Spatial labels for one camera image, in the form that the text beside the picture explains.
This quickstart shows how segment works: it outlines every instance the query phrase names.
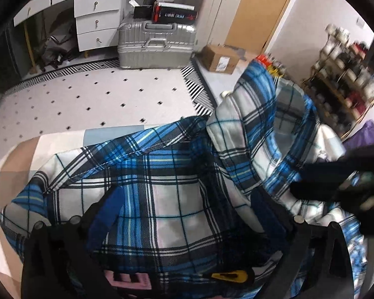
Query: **silver suitcase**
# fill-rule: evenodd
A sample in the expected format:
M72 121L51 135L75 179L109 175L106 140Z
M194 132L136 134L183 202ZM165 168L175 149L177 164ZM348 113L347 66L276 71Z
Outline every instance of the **silver suitcase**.
M119 27L118 54L123 69L185 67L194 48L196 29L178 23L158 24L125 18Z

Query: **plaid shirt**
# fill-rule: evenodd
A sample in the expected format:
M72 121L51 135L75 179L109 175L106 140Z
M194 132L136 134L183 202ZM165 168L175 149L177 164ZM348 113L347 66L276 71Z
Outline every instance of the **plaid shirt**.
M210 118L184 118L56 154L2 210L0 225L22 259L37 221L57 225L82 216L118 184L125 202L94 251L104 270L147 273L170 298L252 298L285 245L282 226L258 196L264 189L309 223L342 225L358 292L365 253L357 221L338 207L324 216L324 203L299 201L288 187L304 163L343 153L303 91L274 81L253 61ZM205 277L263 266L243 290Z

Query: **white suitcase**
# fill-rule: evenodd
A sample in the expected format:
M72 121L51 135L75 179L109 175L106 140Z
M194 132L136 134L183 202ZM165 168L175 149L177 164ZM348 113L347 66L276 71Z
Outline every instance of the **white suitcase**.
M184 0L198 11L194 51L207 44L223 45L241 0Z
M184 0L185 4L195 6L198 11L194 51L201 51L208 44L221 2L222 0Z
M222 0L220 3L218 17L212 27L208 44L223 45L226 42L228 32L234 21L241 0Z

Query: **silver bolt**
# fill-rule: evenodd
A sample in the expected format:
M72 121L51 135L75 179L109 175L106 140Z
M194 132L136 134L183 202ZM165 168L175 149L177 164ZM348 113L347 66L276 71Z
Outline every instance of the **silver bolt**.
M72 224L72 225L77 225L78 223L80 223L82 220L82 218L80 216L73 216L71 219L69 219L69 222Z
M42 221L38 221L35 223L35 225L33 226L34 229L40 229L44 226L44 223Z
M303 224L305 222L305 219L300 216L300 215L296 215L293 220L297 223L297 224Z

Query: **white rug with black dots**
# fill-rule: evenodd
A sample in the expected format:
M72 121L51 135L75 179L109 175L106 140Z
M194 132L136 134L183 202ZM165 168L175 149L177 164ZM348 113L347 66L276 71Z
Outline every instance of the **white rug with black dots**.
M41 134L195 116L194 99L202 91L182 71L159 69L106 68L18 86L0 104L0 158Z

